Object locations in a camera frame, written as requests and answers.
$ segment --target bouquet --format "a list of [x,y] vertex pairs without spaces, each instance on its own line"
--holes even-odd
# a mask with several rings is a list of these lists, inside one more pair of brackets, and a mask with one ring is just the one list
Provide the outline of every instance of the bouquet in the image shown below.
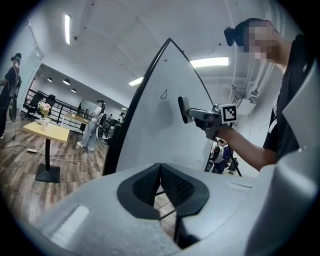
[[51,106],[48,103],[39,103],[38,107],[43,115],[44,118],[46,118],[49,115],[49,111],[51,109]]

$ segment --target ear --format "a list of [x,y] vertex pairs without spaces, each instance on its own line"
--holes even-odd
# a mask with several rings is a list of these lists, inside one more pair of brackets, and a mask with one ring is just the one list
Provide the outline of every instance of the ear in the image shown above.
[[272,24],[272,22],[270,20],[265,19],[264,22],[267,24],[267,26],[273,28],[274,25]]

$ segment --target whiteboard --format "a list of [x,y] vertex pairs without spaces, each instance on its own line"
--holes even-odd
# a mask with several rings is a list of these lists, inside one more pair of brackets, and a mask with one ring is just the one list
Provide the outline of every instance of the whiteboard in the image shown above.
[[165,45],[153,71],[147,71],[151,72],[149,79],[147,73],[144,76],[148,81],[140,84],[145,87],[129,123],[116,172],[153,163],[206,168],[213,142],[195,122],[183,122],[178,97],[187,95],[192,108],[211,110],[213,104],[189,60],[171,39]]

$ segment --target black hat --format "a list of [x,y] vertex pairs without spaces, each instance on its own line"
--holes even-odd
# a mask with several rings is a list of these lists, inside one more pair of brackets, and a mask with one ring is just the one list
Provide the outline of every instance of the black hat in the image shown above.
[[12,62],[13,62],[14,60],[20,61],[20,59],[24,59],[24,58],[22,58],[20,52],[16,53],[16,54],[14,55],[14,57],[11,57],[11,61],[12,61]]
[[245,21],[242,21],[239,23],[235,28],[227,27],[224,30],[224,36],[226,39],[226,43],[228,46],[232,46],[235,42],[239,47],[244,46],[244,34],[245,34],[245,28],[249,27],[250,22],[255,22],[255,21],[264,21],[263,19],[260,18],[248,18]]

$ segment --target man's hand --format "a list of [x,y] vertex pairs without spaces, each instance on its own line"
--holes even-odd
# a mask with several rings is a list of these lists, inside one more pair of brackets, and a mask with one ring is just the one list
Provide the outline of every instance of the man's hand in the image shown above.
[[277,162],[277,154],[267,148],[252,144],[233,128],[222,125],[217,137],[225,140],[230,147],[249,165],[260,171]]

